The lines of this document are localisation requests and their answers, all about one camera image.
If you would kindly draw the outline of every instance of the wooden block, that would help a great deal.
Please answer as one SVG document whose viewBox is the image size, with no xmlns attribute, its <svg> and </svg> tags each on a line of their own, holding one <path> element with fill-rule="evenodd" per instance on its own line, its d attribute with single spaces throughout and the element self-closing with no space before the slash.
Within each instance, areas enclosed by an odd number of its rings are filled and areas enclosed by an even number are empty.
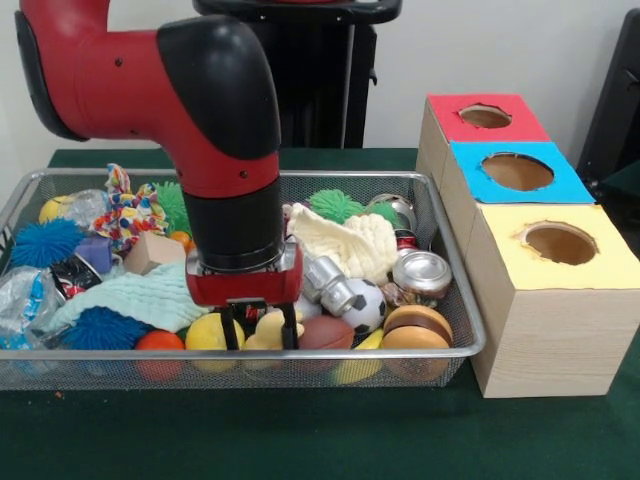
<svg viewBox="0 0 640 480">
<path fill-rule="evenodd" d="M 429 95 L 416 171 L 441 188 L 452 160 L 451 142 L 548 142 L 549 136 L 522 97 L 506 94 Z"/>
<path fill-rule="evenodd" d="M 593 197 L 551 142 L 458 143 L 445 165 L 441 196 L 463 258 L 476 202 L 590 204 Z"/>
<path fill-rule="evenodd" d="M 485 397 L 605 395 L 640 322 L 640 262 L 596 205 L 481 205 L 467 268 Z"/>
<path fill-rule="evenodd" d="M 124 261 L 128 272 L 146 275 L 158 265 L 186 261 L 187 255 L 180 242 L 167 237 L 142 232 L 138 242 Z"/>
</svg>

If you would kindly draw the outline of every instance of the metal mesh basket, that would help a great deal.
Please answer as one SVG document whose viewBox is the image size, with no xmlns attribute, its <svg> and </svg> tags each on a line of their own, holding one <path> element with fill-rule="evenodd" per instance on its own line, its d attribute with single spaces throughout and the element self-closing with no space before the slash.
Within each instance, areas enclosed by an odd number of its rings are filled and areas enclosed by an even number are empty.
<svg viewBox="0 0 640 480">
<path fill-rule="evenodd" d="M 132 186 L 176 181 L 173 170 L 130 170 Z M 438 310 L 449 320 L 448 350 L 276 352 L 0 350 L 0 390 L 391 387 L 445 386 L 466 357 L 479 352 L 485 333 L 440 197 L 430 178 L 415 173 L 283 172 L 283 201 L 303 201 L 339 188 L 364 204 L 394 193 L 415 205 L 421 248 L 451 264 L 454 282 Z M 25 177 L 0 214 L 0 268 L 6 269 L 13 234 L 35 222 L 59 195 L 103 188 L 102 169 L 49 169 Z"/>
</svg>

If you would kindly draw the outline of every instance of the yellow box top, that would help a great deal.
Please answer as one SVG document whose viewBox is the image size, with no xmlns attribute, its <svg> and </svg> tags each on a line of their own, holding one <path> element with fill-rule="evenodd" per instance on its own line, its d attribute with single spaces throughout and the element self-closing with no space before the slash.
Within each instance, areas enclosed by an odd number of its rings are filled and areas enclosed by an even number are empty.
<svg viewBox="0 0 640 480">
<path fill-rule="evenodd" d="M 640 289 L 640 261 L 599 205 L 481 205 L 517 290 Z"/>
</svg>

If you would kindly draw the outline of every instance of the purple toy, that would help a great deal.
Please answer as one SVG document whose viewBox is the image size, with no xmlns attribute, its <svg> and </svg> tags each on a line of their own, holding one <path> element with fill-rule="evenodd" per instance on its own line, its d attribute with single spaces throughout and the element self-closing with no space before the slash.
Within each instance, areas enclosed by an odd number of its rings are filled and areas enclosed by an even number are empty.
<svg viewBox="0 0 640 480">
<path fill-rule="evenodd" d="M 86 237 L 75 250 L 96 272 L 103 274 L 111 271 L 111 239 L 100 235 Z"/>
</svg>

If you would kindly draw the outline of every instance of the green spiky ball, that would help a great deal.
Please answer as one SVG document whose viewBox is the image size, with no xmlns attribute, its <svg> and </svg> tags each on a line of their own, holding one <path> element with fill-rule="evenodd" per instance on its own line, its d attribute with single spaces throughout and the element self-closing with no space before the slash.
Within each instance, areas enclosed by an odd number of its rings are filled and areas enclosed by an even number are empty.
<svg viewBox="0 0 640 480">
<path fill-rule="evenodd" d="M 342 225 L 349 217 L 364 213 L 364 206 L 341 190 L 320 190 L 309 198 L 311 210 Z"/>
<path fill-rule="evenodd" d="M 382 203 L 374 203 L 370 207 L 367 208 L 367 213 L 377 213 L 385 220 L 389 221 L 393 228 L 401 228 L 402 224 L 398 220 L 398 214 L 393 209 L 390 203 L 382 202 Z"/>
<path fill-rule="evenodd" d="M 155 183 L 158 192 L 158 203 L 162 205 L 169 222 L 169 234 L 176 231 L 187 232 L 190 236 L 191 227 L 187 216 L 187 207 L 182 197 L 182 188 L 175 182 Z"/>
</svg>

